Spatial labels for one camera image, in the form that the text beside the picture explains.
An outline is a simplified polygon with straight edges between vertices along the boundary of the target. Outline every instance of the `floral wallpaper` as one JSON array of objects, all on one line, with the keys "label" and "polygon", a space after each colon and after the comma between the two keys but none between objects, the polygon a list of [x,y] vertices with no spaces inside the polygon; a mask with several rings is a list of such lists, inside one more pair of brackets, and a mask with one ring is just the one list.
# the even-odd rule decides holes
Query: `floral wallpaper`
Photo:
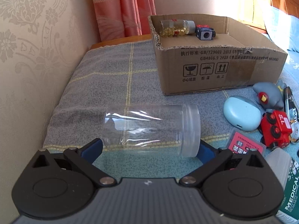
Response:
[{"label": "floral wallpaper", "polygon": [[0,166],[0,216],[7,220],[3,223],[16,215],[10,199],[13,182],[42,146],[74,69],[98,42],[92,0],[0,0],[0,159],[5,163]]}]

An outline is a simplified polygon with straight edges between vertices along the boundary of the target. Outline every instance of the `pillow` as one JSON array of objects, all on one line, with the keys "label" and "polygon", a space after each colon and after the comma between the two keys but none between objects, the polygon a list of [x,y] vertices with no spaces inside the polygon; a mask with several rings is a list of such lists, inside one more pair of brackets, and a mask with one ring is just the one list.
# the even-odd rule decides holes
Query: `pillow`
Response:
[{"label": "pillow", "polygon": [[299,19],[266,3],[261,7],[271,40],[285,51],[299,52]]}]

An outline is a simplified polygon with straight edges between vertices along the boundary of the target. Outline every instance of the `pink card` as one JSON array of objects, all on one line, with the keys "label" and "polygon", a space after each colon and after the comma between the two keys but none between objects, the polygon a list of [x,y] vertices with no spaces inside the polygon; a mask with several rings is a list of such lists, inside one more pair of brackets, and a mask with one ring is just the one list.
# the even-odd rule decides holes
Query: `pink card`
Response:
[{"label": "pink card", "polygon": [[261,154],[263,154],[264,151],[263,146],[238,131],[235,132],[228,149],[239,154],[246,154],[250,149],[257,149]]}]

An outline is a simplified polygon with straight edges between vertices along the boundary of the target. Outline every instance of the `logo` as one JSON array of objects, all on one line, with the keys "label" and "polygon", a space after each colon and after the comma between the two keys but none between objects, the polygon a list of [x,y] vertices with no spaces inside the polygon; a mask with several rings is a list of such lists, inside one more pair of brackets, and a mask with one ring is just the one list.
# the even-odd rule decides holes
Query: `logo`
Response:
[{"label": "logo", "polygon": [[226,73],[228,68],[228,62],[218,62],[216,65],[216,74]]},{"label": "logo", "polygon": [[184,65],[183,76],[184,77],[196,76],[197,70],[198,70],[198,64]]},{"label": "logo", "polygon": [[200,66],[200,75],[210,75],[213,73],[214,63],[203,63]]},{"label": "logo", "polygon": [[144,182],[144,184],[146,184],[147,186],[149,186],[149,185],[151,185],[151,184],[152,184],[152,181],[150,181],[150,180],[147,180],[147,181],[145,181],[145,182]]},{"label": "logo", "polygon": [[268,95],[265,92],[260,92],[258,96],[263,104],[268,103]]}]

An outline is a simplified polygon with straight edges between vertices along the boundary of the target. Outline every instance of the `cardboard box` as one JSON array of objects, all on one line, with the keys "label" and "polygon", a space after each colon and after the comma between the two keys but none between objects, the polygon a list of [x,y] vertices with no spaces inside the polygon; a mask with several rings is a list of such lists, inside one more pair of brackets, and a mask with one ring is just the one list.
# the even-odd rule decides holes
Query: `cardboard box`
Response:
[{"label": "cardboard box", "polygon": [[[193,20],[216,31],[211,41],[195,34],[163,38],[163,19]],[[149,16],[158,74],[166,95],[276,82],[287,53],[264,35],[232,18],[206,14]]]}]

